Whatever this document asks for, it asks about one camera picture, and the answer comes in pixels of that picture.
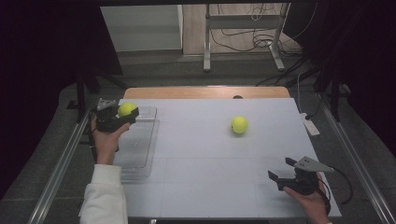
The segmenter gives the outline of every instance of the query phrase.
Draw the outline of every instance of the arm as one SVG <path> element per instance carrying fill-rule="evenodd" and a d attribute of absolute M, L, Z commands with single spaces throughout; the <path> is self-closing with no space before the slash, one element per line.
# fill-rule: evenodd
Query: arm
<path fill-rule="evenodd" d="M 322 179 L 321 175 L 318 173 L 318 179 Z M 319 181 L 319 189 L 326 193 L 326 189 L 323 183 Z M 289 194 L 289 196 L 295 199 L 301 207 L 304 209 L 305 213 L 308 215 L 312 223 L 315 224 L 329 224 L 331 223 L 326 214 L 326 207 L 323 198 L 314 192 L 310 195 L 301 195 L 298 192 L 290 189 L 288 187 L 283 188 L 283 190 Z"/>
<path fill-rule="evenodd" d="M 92 182 L 85 189 L 80 223 L 128 223 L 123 186 L 120 183 L 120 167 L 113 166 L 120 136 L 128 131 L 124 124 L 114 133 L 101 133 L 92 121 L 92 136 L 96 147 Z"/>

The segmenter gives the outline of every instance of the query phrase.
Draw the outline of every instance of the white sleeve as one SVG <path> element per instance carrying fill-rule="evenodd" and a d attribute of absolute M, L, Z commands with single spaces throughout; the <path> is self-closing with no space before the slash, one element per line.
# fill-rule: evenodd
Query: white sleeve
<path fill-rule="evenodd" d="M 128 223 L 120 167 L 95 164 L 92 182 L 85 188 L 80 223 Z"/>

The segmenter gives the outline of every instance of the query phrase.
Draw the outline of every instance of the human hand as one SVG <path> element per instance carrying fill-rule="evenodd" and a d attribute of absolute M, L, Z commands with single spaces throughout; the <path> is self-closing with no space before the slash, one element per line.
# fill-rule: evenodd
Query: human hand
<path fill-rule="evenodd" d="M 96 118 L 91 121 L 93 142 L 96 148 L 96 163 L 112 165 L 120 136 L 129 130 L 130 123 L 125 123 L 114 133 L 102 133 L 96 129 Z"/>
<path fill-rule="evenodd" d="M 322 177 L 317 173 L 318 179 L 321 180 Z M 326 189 L 323 183 L 319 181 L 319 189 L 326 194 Z M 289 196 L 295 199 L 304 209 L 306 215 L 309 219 L 316 224 L 327 224 L 330 223 L 329 218 L 326 213 L 326 205 L 323 198 L 316 191 L 310 195 L 302 195 L 298 192 L 290 189 L 288 187 L 283 188 L 283 190 L 289 194 Z"/>

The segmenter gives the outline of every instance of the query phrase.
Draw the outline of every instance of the tennis ball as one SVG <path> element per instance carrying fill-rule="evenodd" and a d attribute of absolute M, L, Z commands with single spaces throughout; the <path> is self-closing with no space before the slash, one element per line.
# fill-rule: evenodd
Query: tennis ball
<path fill-rule="evenodd" d="M 137 108 L 137 105 L 134 105 L 134 104 L 132 104 L 132 103 L 130 103 L 130 102 L 125 102 L 125 103 L 123 103 L 123 104 L 120 105 L 120 107 L 119 107 L 119 111 L 118 111 L 118 112 L 119 112 L 119 117 L 121 118 L 121 117 L 130 115 L 131 112 L 132 112 L 135 108 Z"/>
<path fill-rule="evenodd" d="M 244 133 L 248 128 L 248 120 L 243 116 L 236 116 L 231 121 L 231 128 L 235 133 Z"/>

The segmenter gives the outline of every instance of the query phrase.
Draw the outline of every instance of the clear plastic container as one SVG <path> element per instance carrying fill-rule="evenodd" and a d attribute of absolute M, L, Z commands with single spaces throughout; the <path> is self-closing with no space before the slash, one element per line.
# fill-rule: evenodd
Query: clear plastic container
<path fill-rule="evenodd" d="M 139 106 L 136 123 L 121 136 L 114 159 L 114 165 L 122 168 L 122 182 L 150 175 L 159 124 L 156 107 Z"/>

